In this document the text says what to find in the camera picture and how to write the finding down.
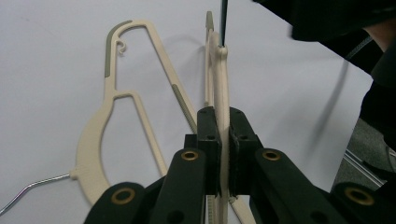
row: white surface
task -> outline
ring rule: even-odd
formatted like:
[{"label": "white surface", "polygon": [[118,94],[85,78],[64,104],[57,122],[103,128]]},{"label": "white surface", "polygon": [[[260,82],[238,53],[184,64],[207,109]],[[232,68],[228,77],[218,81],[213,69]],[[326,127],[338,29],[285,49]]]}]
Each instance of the white surface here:
[{"label": "white surface", "polygon": [[[106,35],[122,21],[154,23],[201,108],[205,13],[213,11],[218,30],[219,7],[209,0],[2,1],[0,206],[27,184],[74,167],[79,136],[103,100]],[[341,58],[291,40],[285,22],[251,1],[230,1],[227,24],[231,106],[247,114],[266,147],[283,150],[330,189],[371,79],[352,65],[340,77]],[[169,165],[190,128],[145,31],[123,39],[117,88],[140,93]],[[147,186],[160,177],[129,99],[116,102],[103,160],[111,184]],[[78,183],[65,180],[33,189],[0,222],[82,223],[89,209]]]}]

